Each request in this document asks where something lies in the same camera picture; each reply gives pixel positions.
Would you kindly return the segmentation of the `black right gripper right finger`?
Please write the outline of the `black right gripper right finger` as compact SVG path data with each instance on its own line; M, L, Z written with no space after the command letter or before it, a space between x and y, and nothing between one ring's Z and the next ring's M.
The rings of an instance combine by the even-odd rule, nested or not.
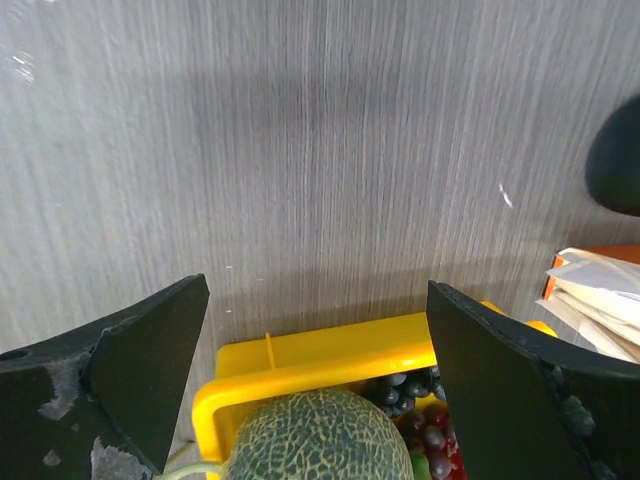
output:
M639 367L432 281L426 316L471 479L636 479Z

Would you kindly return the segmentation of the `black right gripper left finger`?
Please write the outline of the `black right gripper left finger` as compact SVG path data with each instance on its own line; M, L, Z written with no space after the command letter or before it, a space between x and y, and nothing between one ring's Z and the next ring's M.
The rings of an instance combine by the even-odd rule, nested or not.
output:
M169 457L209 299L188 276L1 356L4 479L151 479Z

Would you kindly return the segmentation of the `black base glass carafe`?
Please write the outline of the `black base glass carafe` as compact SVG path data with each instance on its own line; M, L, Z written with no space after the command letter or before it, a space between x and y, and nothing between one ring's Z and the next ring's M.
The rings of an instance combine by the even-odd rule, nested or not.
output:
M606 119L596 134L585 163L589 195L600 206L639 216L639 96Z

